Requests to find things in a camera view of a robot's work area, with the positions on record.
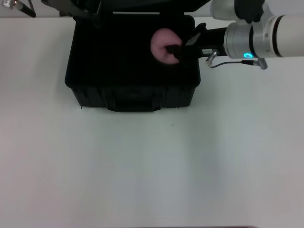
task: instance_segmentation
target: white surface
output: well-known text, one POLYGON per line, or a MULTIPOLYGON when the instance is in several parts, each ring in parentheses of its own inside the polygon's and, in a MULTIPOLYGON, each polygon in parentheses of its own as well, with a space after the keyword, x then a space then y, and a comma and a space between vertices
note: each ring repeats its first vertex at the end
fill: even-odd
POLYGON ((282 17, 276 37, 282 56, 304 56, 304 14, 282 17))
POLYGON ((191 107, 120 114, 65 86, 72 19, 0 27, 0 227, 303 226, 303 58, 202 60, 191 107))
MULTIPOLYGON (((29 5, 27 0, 23 0, 23 2, 26 5, 29 5)), ((44 5, 41 3, 41 0, 32 0, 32 2, 37 13, 37 17, 59 17, 59 12, 57 10, 44 5)), ((303 0, 266 0, 266 2, 268 2, 270 9, 276 15, 304 13, 303 0)), ((195 17, 208 17, 211 15, 210 4, 211 2, 207 3, 198 11, 190 14, 195 17)), ((26 15, 16 9, 8 10, 0 7, 0 17, 26 17, 26 15)))

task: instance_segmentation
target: black case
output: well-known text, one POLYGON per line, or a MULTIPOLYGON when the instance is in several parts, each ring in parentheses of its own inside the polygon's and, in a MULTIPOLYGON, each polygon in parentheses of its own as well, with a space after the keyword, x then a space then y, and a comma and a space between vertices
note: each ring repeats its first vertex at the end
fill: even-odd
MULTIPOLYGON (((202 5, 202 1, 197 3, 193 11, 202 5)), ((195 23, 183 12, 166 10, 148 15, 110 14, 99 29, 90 21, 77 22, 65 83, 79 104, 119 112, 189 106, 200 84, 199 62, 158 62, 150 42, 161 28, 187 40, 195 23)))

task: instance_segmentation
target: pink object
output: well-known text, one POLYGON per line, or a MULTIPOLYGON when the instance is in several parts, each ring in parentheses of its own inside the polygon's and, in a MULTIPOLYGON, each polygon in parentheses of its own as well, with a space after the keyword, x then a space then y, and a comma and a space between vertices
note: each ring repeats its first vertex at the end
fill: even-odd
POLYGON ((161 28, 157 30, 151 39, 151 52, 153 56, 165 64, 179 63, 179 60, 173 54, 167 52, 166 46, 168 45, 182 45, 182 40, 171 29, 161 28))

